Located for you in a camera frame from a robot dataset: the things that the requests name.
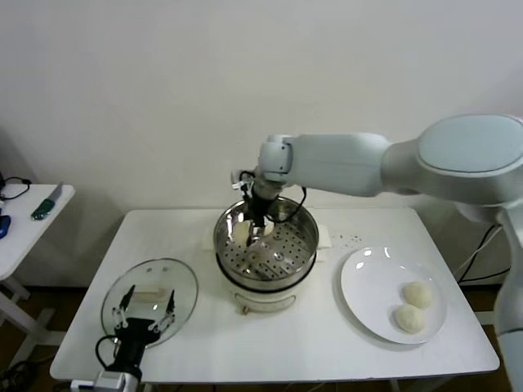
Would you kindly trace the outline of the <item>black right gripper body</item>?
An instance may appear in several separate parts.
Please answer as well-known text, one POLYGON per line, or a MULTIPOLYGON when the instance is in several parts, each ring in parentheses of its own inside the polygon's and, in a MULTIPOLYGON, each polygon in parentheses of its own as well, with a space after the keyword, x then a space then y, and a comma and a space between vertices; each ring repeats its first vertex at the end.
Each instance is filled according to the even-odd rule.
POLYGON ((248 219, 251 220, 255 225, 264 225, 265 216, 267 215, 271 205, 271 199, 263 198, 253 190, 247 201, 248 219))

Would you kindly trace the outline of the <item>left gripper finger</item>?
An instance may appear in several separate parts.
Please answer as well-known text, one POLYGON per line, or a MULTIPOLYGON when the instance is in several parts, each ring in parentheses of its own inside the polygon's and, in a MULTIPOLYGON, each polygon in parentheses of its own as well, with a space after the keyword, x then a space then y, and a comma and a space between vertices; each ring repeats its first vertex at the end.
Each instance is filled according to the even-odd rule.
POLYGON ((119 302, 118 307, 112 309, 112 315, 115 321, 115 329, 128 327, 126 311, 130 305, 132 296, 135 291, 135 285, 132 285, 129 290, 123 295, 122 300, 119 302))
POLYGON ((175 310, 175 300, 174 300, 174 294, 175 290, 172 289, 171 294, 168 299, 167 307, 165 309, 165 312, 163 316, 155 321, 150 327, 150 331, 154 332, 164 332, 167 328, 169 328, 176 320, 176 315, 174 314, 175 310))

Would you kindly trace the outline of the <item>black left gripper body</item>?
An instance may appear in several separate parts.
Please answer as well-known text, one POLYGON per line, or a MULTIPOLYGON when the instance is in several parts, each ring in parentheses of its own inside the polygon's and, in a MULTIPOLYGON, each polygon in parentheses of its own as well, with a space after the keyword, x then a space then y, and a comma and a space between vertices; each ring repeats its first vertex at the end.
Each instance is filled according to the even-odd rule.
POLYGON ((120 342, 115 365, 120 368, 138 368, 146 346, 160 338, 160 332, 155 328, 156 322, 147 318, 128 318, 126 327, 120 323, 115 328, 115 336, 120 342))

